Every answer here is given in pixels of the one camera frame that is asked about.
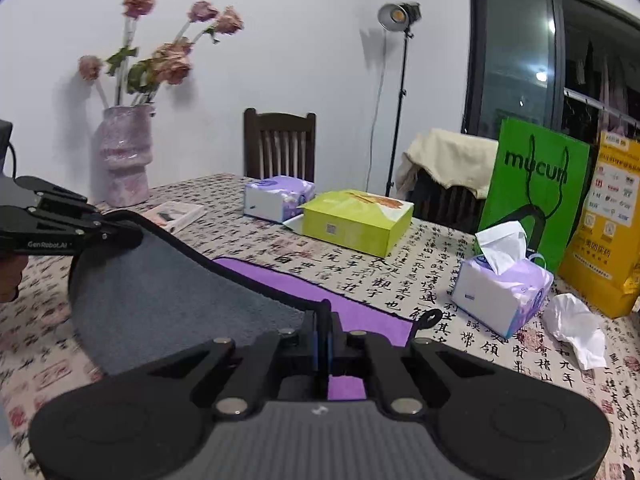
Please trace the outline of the person left hand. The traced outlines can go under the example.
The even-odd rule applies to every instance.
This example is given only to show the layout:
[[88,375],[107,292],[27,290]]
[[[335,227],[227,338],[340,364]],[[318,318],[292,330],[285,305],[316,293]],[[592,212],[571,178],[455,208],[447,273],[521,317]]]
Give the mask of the person left hand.
[[20,292],[23,271],[28,265],[26,256],[8,255],[0,259],[0,304],[8,304]]

